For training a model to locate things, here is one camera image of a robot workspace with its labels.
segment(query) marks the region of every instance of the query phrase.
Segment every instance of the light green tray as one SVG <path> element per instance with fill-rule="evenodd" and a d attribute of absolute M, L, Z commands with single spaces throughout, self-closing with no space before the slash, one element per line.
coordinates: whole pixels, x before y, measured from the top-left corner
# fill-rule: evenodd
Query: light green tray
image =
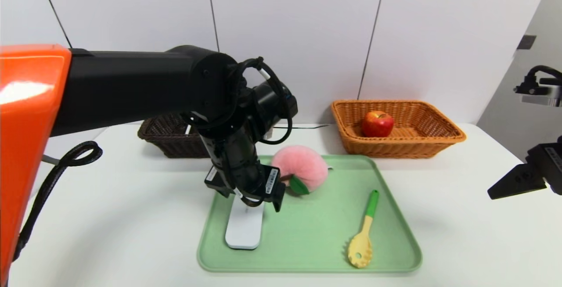
<path fill-rule="evenodd" d="M 421 265 L 422 253 L 376 165 L 362 155 L 323 156 L 327 181 L 309 195 L 285 194 L 281 211 L 269 203 L 261 242 L 253 251 L 225 243 L 234 195 L 215 195 L 199 243 L 197 259 L 211 272 L 252 273 L 403 273 Z M 261 157 L 269 163 L 271 157 Z M 347 244 L 363 224 L 373 189 L 380 192 L 371 242 L 373 260 L 356 269 L 347 261 Z"/>

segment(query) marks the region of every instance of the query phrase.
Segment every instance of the brown wicker basket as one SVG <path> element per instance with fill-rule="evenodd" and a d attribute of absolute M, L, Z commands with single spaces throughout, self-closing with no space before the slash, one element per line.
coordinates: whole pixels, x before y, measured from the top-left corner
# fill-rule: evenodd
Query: brown wicker basket
<path fill-rule="evenodd" d="M 139 138 L 159 147 L 169 158 L 208 158 L 207 149 L 193 127 L 186 135 L 187 123 L 180 115 L 161 115 L 146 119 L 138 131 Z"/>
<path fill-rule="evenodd" d="M 374 158 L 431 158 L 462 142 L 466 135 L 437 108 L 417 100 L 337 100 L 331 105 L 347 153 Z M 369 111 L 385 111 L 395 120 L 390 136 L 362 136 Z"/>

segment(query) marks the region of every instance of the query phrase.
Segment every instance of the apple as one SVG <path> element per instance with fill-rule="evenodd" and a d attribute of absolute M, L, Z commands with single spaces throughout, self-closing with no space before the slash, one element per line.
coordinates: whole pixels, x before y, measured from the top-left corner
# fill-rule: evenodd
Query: apple
<path fill-rule="evenodd" d="M 370 111 L 365 115 L 361 128 L 367 137 L 388 137 L 394 127 L 394 119 L 384 111 Z"/>

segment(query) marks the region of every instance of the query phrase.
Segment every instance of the table surface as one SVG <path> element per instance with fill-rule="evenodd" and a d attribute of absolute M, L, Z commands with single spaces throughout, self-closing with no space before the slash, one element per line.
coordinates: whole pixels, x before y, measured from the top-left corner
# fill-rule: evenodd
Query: table surface
<path fill-rule="evenodd" d="M 486 190 L 520 161 L 474 125 L 432 159 L 374 159 L 423 252 L 408 274 L 209 273 L 197 247 L 214 192 L 209 159 L 167 159 L 139 125 L 103 131 L 100 160 L 69 168 L 47 201 L 10 287 L 562 286 L 562 199 L 497 201 Z M 275 137 L 283 135 L 276 129 Z M 294 129 L 283 145 L 345 154 L 337 127 Z M 258 153 L 281 146 L 259 143 Z"/>

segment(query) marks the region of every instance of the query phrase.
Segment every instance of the white base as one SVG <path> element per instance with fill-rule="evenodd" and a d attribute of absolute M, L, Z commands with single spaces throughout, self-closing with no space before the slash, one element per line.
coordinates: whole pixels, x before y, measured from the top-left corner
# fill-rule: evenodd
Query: white base
<path fill-rule="evenodd" d="M 248 207 L 239 198 L 232 203 L 224 239 L 231 249 L 253 250 L 261 240 L 261 222 L 264 203 L 258 207 Z"/>

